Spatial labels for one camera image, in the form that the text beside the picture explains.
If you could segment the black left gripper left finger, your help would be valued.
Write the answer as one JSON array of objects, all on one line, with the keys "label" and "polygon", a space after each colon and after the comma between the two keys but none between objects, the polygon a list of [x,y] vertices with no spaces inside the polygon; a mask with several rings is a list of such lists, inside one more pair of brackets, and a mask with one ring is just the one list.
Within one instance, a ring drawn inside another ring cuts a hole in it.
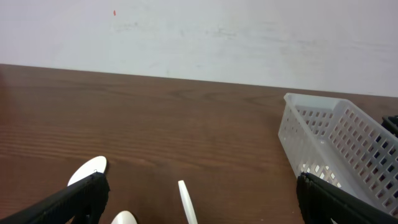
[{"label": "black left gripper left finger", "polygon": [[95,172],[42,201],[1,220],[1,224],[98,223],[108,202],[106,176]]}]

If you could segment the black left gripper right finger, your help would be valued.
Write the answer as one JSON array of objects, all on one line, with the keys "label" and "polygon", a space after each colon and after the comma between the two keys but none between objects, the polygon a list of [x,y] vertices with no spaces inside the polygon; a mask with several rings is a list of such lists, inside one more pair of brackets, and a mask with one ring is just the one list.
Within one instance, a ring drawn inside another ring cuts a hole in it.
[{"label": "black left gripper right finger", "polygon": [[297,177],[296,194],[305,224],[397,224],[396,218],[311,173]]}]

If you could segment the white spoon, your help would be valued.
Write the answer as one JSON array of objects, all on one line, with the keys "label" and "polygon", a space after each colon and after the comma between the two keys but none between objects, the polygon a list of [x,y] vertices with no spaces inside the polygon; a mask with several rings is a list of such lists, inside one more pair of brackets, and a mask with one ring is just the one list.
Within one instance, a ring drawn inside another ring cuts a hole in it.
[{"label": "white spoon", "polygon": [[114,217],[111,224],[137,224],[137,220],[131,212],[124,210]]},{"label": "white spoon", "polygon": [[180,191],[180,197],[182,200],[183,209],[185,212],[185,216],[189,224],[198,224],[197,217],[195,214],[195,210],[187,190],[187,186],[183,180],[178,181],[178,188]]},{"label": "white spoon", "polygon": [[82,166],[80,166],[75,173],[70,177],[68,181],[68,186],[78,182],[81,179],[95,173],[99,172],[104,174],[107,167],[107,160],[104,156],[96,156],[87,162],[85,162]]}]

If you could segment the translucent white plastic basket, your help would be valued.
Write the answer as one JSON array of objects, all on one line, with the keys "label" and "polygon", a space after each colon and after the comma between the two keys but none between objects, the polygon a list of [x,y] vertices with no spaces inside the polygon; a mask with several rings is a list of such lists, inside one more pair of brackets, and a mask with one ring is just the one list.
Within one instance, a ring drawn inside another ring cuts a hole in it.
[{"label": "translucent white plastic basket", "polygon": [[278,137],[295,175],[309,172],[397,216],[397,137],[349,100],[288,93]]}]

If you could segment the dark green plastic basket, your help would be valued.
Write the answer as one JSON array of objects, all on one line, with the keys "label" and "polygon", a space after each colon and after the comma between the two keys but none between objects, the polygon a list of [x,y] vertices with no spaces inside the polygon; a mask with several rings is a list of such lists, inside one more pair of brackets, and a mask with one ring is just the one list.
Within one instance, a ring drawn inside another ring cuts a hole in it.
[{"label": "dark green plastic basket", "polygon": [[392,133],[395,137],[398,137],[398,115],[383,116],[382,127]]}]

